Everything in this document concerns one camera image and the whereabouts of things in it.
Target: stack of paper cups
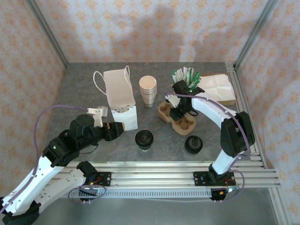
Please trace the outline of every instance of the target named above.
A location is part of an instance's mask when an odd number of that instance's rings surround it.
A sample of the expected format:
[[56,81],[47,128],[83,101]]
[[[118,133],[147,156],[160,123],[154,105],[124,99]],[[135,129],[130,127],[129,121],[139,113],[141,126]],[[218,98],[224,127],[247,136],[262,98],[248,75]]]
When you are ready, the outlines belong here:
[[151,107],[154,105],[155,96],[157,93],[156,79],[153,76],[143,76],[140,79],[141,95],[145,106]]

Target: paper bag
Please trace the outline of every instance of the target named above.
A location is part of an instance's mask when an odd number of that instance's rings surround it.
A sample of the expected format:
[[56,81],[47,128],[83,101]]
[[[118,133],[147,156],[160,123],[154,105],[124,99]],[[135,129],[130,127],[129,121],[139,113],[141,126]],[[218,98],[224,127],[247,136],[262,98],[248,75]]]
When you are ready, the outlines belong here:
[[124,123],[125,131],[137,129],[136,106],[130,82],[129,66],[126,66],[125,69],[105,71],[103,75],[106,87],[106,93],[103,93],[107,95],[114,121]]

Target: orange patterned wallpaper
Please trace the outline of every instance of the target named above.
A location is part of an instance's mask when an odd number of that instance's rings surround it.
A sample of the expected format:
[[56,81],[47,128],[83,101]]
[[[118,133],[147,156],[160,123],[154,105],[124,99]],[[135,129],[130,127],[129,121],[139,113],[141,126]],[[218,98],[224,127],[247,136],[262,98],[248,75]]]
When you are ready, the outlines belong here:
[[279,1],[239,71],[267,158],[300,224],[300,1]]
[[37,0],[69,62],[234,62],[266,2]]
[[[11,192],[33,168],[33,126],[55,103],[65,73],[24,0],[0,1],[0,196]],[[51,114],[39,126],[44,144]]]

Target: robotic arm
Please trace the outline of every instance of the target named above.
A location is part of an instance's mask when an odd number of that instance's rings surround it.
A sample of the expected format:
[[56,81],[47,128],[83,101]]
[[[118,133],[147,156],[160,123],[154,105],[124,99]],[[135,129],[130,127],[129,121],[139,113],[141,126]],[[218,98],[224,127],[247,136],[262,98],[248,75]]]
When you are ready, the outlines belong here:
[[221,129],[222,150],[217,159],[209,166],[209,178],[206,182],[206,185],[213,186],[228,174],[237,157],[247,149],[242,132],[232,117],[235,117],[241,125],[249,146],[255,143],[250,117],[246,112],[237,113],[210,100],[204,90],[199,87],[193,90],[189,89],[184,81],[176,82],[173,90],[179,96],[177,99],[167,96],[169,102],[174,106],[170,111],[173,120],[177,121],[195,109],[214,121]]
[[[48,205],[67,191],[93,181],[96,169],[88,162],[81,162],[77,170],[73,170],[65,178],[46,187],[45,185],[73,159],[79,156],[79,151],[90,146],[97,146],[101,139],[112,141],[124,132],[122,123],[103,123],[102,127],[94,127],[94,118],[90,115],[79,115],[70,124],[69,130],[63,131],[52,139],[39,158],[36,175],[33,170],[20,185],[4,198],[0,198],[0,210],[5,214],[5,225],[30,225]],[[10,199],[22,188],[23,192],[10,202]]]

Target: cardboard cup holder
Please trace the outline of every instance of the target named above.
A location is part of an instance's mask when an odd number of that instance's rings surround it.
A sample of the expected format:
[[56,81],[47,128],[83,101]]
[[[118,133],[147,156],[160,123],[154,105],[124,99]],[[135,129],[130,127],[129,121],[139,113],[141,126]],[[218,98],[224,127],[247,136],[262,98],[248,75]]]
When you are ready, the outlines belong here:
[[164,101],[158,107],[158,114],[165,122],[172,123],[173,129],[180,135],[187,135],[192,132],[196,126],[196,119],[194,116],[187,114],[185,117],[178,121],[174,121],[170,117],[170,110],[173,106]]

